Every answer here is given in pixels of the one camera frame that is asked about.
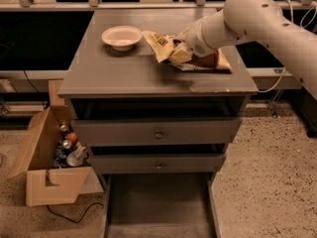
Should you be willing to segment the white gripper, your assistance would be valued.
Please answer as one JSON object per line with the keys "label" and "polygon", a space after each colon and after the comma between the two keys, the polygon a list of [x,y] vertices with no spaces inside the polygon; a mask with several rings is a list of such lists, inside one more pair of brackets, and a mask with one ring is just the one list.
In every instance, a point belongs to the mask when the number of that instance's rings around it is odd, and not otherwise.
{"label": "white gripper", "polygon": [[215,53],[203,38],[202,27],[204,18],[196,21],[191,27],[187,27],[175,38],[184,43],[179,44],[169,56],[168,60],[172,63],[183,63],[191,60],[192,55],[203,58]]}

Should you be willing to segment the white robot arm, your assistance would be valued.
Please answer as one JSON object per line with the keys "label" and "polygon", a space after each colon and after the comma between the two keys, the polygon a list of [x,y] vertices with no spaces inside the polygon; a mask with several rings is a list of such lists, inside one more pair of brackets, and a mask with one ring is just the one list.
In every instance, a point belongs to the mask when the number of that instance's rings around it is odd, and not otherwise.
{"label": "white robot arm", "polygon": [[226,0],[220,11],[194,22],[180,37],[201,58],[222,47],[257,42],[317,98],[317,35],[287,20],[273,0]]}

